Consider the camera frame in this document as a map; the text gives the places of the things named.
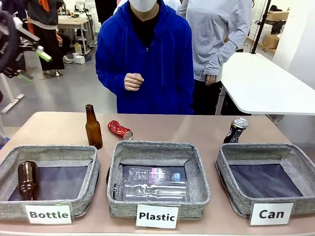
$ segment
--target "label card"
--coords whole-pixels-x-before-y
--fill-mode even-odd
[[[178,207],[138,205],[136,226],[175,229]]]
[[[25,209],[31,224],[60,225],[72,223],[69,206],[25,205]]]
[[[294,203],[255,203],[250,225],[286,225]]]

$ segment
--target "person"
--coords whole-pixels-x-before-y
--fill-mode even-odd
[[[183,0],[177,13],[192,29],[195,115],[215,114],[222,66],[246,39],[251,11],[251,0]]]
[[[71,38],[60,32],[56,32],[57,40],[59,45],[61,45],[61,54],[63,55],[63,62],[66,64],[72,63],[72,60],[67,57],[67,53],[70,50]]]
[[[98,21],[101,25],[109,19],[117,7],[117,0],[95,0]]]
[[[39,44],[45,53],[52,57],[51,62],[39,58],[44,75],[61,76],[59,70],[64,69],[63,55],[56,37],[58,14],[63,0],[22,0],[26,5],[32,31],[40,38]]]
[[[114,14],[116,13],[116,11],[118,10],[118,7],[121,7],[122,5],[124,5],[128,0],[121,0],[115,11]],[[172,7],[175,11],[177,11],[179,9],[179,7],[181,6],[181,1],[180,0],[162,0],[164,1],[164,3],[170,7]]]
[[[118,113],[192,114],[187,21],[162,0],[129,0],[98,34],[96,73]]]
[[[13,15],[15,12],[18,12],[19,19],[25,23],[27,21],[26,11],[23,7],[23,4],[20,0],[1,0],[2,10],[9,12]]]

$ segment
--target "table leg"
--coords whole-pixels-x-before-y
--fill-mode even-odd
[[[6,91],[6,93],[8,94],[9,96],[9,99],[10,99],[10,103],[5,107],[3,108],[3,110],[1,111],[3,114],[7,113],[15,104],[17,104],[23,97],[24,97],[24,94],[20,94],[18,95],[16,98],[13,97],[13,94],[11,92],[11,89],[9,87],[9,84],[8,82],[6,81],[6,78],[5,78],[5,75],[4,74],[0,74],[0,77],[1,77],[1,80],[2,80],[2,83],[3,83],[3,86],[4,86],[4,89]]]
[[[267,117],[278,127],[284,118],[284,115],[267,115]]]
[[[218,100],[218,103],[217,103],[216,116],[221,115],[221,110],[222,110],[225,94],[226,94],[226,89],[225,89],[225,87],[223,85],[222,86],[222,90],[221,90],[220,95],[219,95],[219,100]]]
[[[3,123],[0,117],[0,146],[4,146],[6,144],[6,137],[4,135]]]
[[[86,48],[86,46],[85,46],[85,41],[84,41],[83,24],[80,25],[80,29],[81,29],[81,37],[82,37],[82,41],[83,41],[84,54],[86,54],[86,53],[87,53],[87,48]]]

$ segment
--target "red can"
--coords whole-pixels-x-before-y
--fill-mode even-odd
[[[108,123],[107,128],[110,132],[117,135],[122,140],[131,140],[133,137],[132,131],[121,126],[118,121],[112,120]]]

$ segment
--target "white table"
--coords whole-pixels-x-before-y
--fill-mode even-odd
[[[66,29],[80,29],[83,42],[84,54],[87,53],[83,35],[84,24],[88,22],[87,18],[71,18],[70,16],[58,16],[58,27]]]
[[[245,113],[315,115],[315,90],[261,54],[235,53],[223,66],[222,84],[216,115],[226,92]]]

